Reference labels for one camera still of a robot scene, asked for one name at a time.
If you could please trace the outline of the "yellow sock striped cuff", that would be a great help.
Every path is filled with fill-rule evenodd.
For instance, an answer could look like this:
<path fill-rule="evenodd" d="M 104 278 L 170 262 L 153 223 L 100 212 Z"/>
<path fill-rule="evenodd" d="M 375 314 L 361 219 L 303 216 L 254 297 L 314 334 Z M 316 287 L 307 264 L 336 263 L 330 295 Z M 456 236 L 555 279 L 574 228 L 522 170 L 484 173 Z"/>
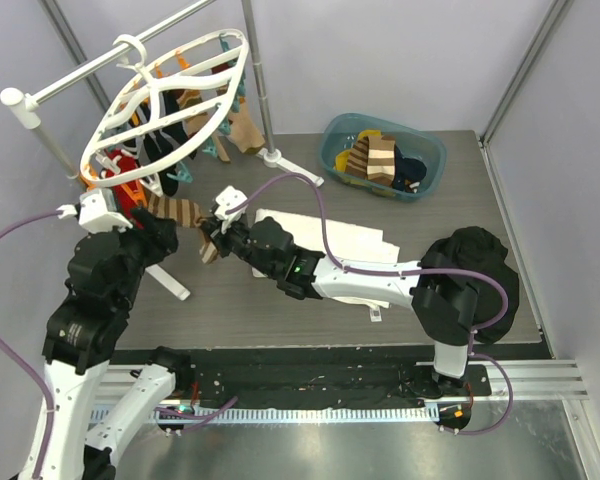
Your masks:
<path fill-rule="evenodd" d="M 373 136 L 381 137 L 382 135 L 383 135 L 383 133 L 380 130 L 366 129 L 366 130 L 361 131 L 358 134 L 357 140 L 362 140 L 364 138 L 373 137 Z"/>

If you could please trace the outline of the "white oval clip hanger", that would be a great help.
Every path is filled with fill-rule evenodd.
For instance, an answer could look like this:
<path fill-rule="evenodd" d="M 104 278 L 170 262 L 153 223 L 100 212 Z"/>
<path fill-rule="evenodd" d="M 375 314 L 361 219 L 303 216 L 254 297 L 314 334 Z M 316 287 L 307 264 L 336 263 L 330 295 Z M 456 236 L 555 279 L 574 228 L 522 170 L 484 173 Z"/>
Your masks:
<path fill-rule="evenodd" d="M 192 176 L 184 165 L 217 131 L 244 85 L 249 47 L 236 29 L 222 29 L 148 61 L 144 44 L 123 34 L 115 42 L 139 58 L 122 57 L 132 79 L 116 95 L 85 147 L 80 174 L 90 187 L 139 182 L 158 196 L 174 195 Z"/>

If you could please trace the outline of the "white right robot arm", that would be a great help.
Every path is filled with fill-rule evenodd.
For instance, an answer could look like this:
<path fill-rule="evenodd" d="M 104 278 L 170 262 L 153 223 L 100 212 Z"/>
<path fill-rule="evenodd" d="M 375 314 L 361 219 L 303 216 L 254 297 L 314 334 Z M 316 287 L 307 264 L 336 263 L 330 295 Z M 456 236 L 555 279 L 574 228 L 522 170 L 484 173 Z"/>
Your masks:
<path fill-rule="evenodd" d="M 446 272 L 425 274 L 420 268 L 408 275 L 406 263 L 375 266 L 333 260 L 296 245 L 293 235 L 270 217 L 253 225 L 239 219 L 227 227 L 222 220 L 207 217 L 201 228 L 221 257 L 235 255 L 294 299 L 358 297 L 413 311 L 434 341 L 431 373 L 412 383 L 413 391 L 438 397 L 466 385 L 478 300 L 478 289 L 467 278 Z"/>

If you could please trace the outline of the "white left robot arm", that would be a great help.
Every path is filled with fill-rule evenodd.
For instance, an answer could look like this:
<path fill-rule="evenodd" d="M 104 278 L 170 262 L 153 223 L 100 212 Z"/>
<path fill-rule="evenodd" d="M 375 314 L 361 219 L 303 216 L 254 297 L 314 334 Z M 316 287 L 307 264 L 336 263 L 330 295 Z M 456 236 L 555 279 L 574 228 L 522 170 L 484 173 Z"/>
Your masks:
<path fill-rule="evenodd" d="M 96 426 L 90 424 L 98 387 L 128 325 L 148 267 L 178 248 L 177 226 L 136 207 L 125 231 L 90 233 L 74 249 L 68 295 L 47 322 L 42 355 L 47 391 L 29 457 L 17 478 L 112 479 L 154 409 L 193 385 L 190 359 L 159 346 L 133 385 Z"/>

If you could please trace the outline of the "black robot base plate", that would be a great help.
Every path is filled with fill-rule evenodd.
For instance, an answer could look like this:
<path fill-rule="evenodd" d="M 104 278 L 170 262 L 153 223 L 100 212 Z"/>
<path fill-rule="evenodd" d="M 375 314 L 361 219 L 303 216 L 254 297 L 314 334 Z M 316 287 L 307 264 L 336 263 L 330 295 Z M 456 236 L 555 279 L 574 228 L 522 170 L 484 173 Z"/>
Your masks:
<path fill-rule="evenodd" d="M 433 370 L 431 346 L 327 346 L 188 349 L 189 373 L 181 398 L 207 408 L 229 400 L 238 409 L 340 410 L 418 408 L 427 401 L 515 396 L 512 374 L 494 365 L 518 353 L 512 346 L 481 346 L 458 380 Z"/>

